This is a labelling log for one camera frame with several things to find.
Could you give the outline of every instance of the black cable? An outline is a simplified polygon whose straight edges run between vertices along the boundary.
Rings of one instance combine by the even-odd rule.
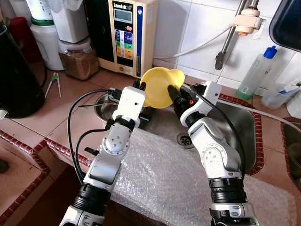
[[[215,106],[214,104],[212,104],[207,98],[205,98],[203,95],[199,94],[192,86],[190,87],[194,92],[195,94],[201,98],[206,104],[208,104],[210,107],[216,109],[224,118],[225,120],[227,121],[227,123],[229,124],[232,132],[234,133],[235,135],[235,138],[239,144],[239,147],[240,147],[240,150],[238,150],[238,153],[240,155],[240,161],[241,161],[241,174],[242,174],[242,177],[244,179],[245,177],[245,172],[246,172],[246,154],[245,154],[245,151],[244,151],[244,147],[243,147],[243,144],[241,143],[241,140],[239,139],[239,136],[238,136],[238,133],[234,127],[234,125],[232,124],[232,122],[230,121],[230,119],[227,117],[227,115],[221,110],[219,109],[219,107]]]
[[[83,98],[91,95],[91,94],[94,94],[94,93],[110,93],[111,90],[106,90],[106,89],[97,89],[97,90],[93,90],[93,91],[90,91],[84,95],[82,95],[81,97],[79,97],[71,106],[70,110],[69,110],[69,113],[68,113],[68,119],[67,119],[67,134],[68,134],[68,141],[69,141],[69,147],[70,147],[70,154],[71,154],[71,157],[72,157],[72,161],[73,161],[73,165],[74,165],[74,168],[75,168],[75,172],[76,172],[76,175],[77,177],[79,178],[79,181],[81,184],[83,184],[83,178],[81,176],[81,173],[80,173],[80,169],[77,167],[76,165],[76,159],[74,157],[74,152],[73,152],[73,147],[72,147],[72,140],[71,140],[71,114],[72,114],[72,111],[74,109],[74,107],[76,106],[76,104]]]
[[[47,71],[46,65],[44,64],[44,80],[43,80],[43,82],[42,82],[42,84],[41,84],[41,87],[42,87],[42,88],[43,88],[43,87],[45,86],[45,84],[46,84],[46,81],[47,81],[47,73],[48,73],[48,71]]]
[[[81,171],[81,168],[80,168],[80,164],[79,164],[79,158],[78,158],[78,153],[79,153],[79,145],[80,145],[80,142],[81,140],[88,134],[90,133],[95,133],[95,132],[105,132],[107,131],[108,129],[105,128],[105,129],[92,129],[92,130],[88,130],[87,132],[84,132],[80,137],[79,137],[79,140],[77,141],[77,144],[76,144],[76,148],[75,148],[75,160],[76,160],[76,166],[79,168],[79,172],[82,176],[82,180],[84,179],[84,176],[83,176],[83,173]]]

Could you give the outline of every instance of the digital display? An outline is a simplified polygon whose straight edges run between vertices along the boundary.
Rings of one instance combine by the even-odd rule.
[[[131,24],[133,22],[132,12],[121,10],[121,9],[114,9],[114,19],[117,21]]]

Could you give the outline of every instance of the countertop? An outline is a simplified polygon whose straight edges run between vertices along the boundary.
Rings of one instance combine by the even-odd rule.
[[[37,79],[41,82],[44,76],[43,64],[31,64]],[[43,107],[32,116],[23,119],[3,119],[0,121],[0,130],[15,137],[23,143],[30,146],[37,145],[41,139],[49,138],[65,147],[68,147],[67,140],[67,115],[72,103],[82,94],[101,88],[115,87],[122,89],[125,86],[133,84],[135,78],[113,73],[105,69],[91,77],[87,81],[79,81],[77,79],[66,76],[64,72],[59,72],[61,82],[62,97],[58,96],[57,85],[54,83],[46,98]],[[44,87],[46,90],[52,72],[48,71],[48,81]],[[200,82],[200,80],[186,77],[186,83]],[[235,97],[235,90],[227,87],[222,88],[222,93]],[[100,94],[91,95],[82,100],[79,105],[94,104]],[[285,106],[278,110],[269,110],[261,105],[261,97],[254,96],[248,102],[256,109],[262,110],[281,118],[289,116]],[[301,193],[295,187],[293,181],[286,172],[285,149],[282,143],[282,133],[280,123],[277,120],[261,117],[262,121],[262,138],[265,164],[263,169],[252,175],[252,177],[263,180],[276,187],[282,188],[295,196],[298,212],[301,212]],[[75,109],[71,117],[71,137],[75,146],[79,136],[89,129],[104,128],[105,123],[101,121],[95,114],[94,109]],[[88,159],[92,156],[83,151],[87,146],[97,148],[102,140],[104,133],[94,133],[89,135],[82,141],[79,147],[79,153]],[[298,225],[301,225],[301,216],[298,215]]]

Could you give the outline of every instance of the white cable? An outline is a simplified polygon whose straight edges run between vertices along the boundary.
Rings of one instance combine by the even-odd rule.
[[[234,25],[233,24],[229,24],[227,25],[224,29],[222,29],[219,33],[215,34],[213,37],[211,37],[210,39],[198,44],[196,47],[193,47],[189,50],[186,50],[186,51],[183,51],[183,52],[180,52],[180,53],[177,53],[177,54],[174,54],[174,55],[171,55],[171,56],[154,56],[155,59],[166,59],[166,58],[174,58],[174,57],[179,57],[179,56],[182,56],[182,55],[185,55],[187,53],[190,53],[194,50],[197,50],[201,47],[203,47],[204,45],[206,45],[207,43],[211,42],[212,40],[216,39],[217,37],[219,37],[220,35],[224,34],[227,30],[229,30],[231,27],[233,27]]]
[[[270,118],[276,119],[278,121],[281,121],[281,122],[289,125],[290,127],[292,127],[295,130],[297,130],[299,133],[301,133],[301,129],[300,128],[298,128],[297,126],[295,126],[291,122],[289,122],[289,121],[287,121],[285,119],[282,119],[282,118],[280,118],[278,116],[275,116],[275,115],[272,115],[272,114],[269,114],[269,113],[265,113],[265,112],[262,112],[262,111],[259,111],[259,110],[256,110],[256,109],[253,109],[253,108],[250,108],[250,107],[245,107],[245,106],[242,106],[242,105],[237,105],[237,104],[234,104],[232,102],[224,101],[224,100],[221,100],[221,99],[218,99],[217,101],[220,102],[220,103],[226,104],[226,105],[230,105],[230,106],[233,106],[233,107],[238,107],[238,108],[241,108],[241,109],[244,109],[244,110],[248,110],[248,111],[251,111],[251,112],[255,112],[255,113],[262,114],[262,115],[268,116]]]

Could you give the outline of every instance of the stainless steel sink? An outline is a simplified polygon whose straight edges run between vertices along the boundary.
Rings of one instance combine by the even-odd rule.
[[[96,103],[101,104],[106,102],[109,103],[95,108],[96,114],[105,121],[111,118],[112,113],[117,108],[115,106],[117,100],[112,100],[106,95],[100,97]],[[249,111],[226,104],[217,103],[217,106],[225,112],[236,128],[246,154],[246,170],[250,170],[256,161],[255,123],[253,115]],[[213,118],[217,126],[224,132],[227,142],[235,149],[238,149],[238,143],[230,126],[218,111],[213,109],[208,114],[208,117]],[[188,151],[196,151],[187,134],[188,128],[182,126],[172,107],[165,109],[144,108],[140,118],[141,125],[139,128],[178,143],[188,148]]]
[[[293,122],[301,128],[301,123]],[[290,170],[293,179],[301,178],[301,134],[292,127],[284,124],[283,132],[285,136],[286,149],[289,155]]]

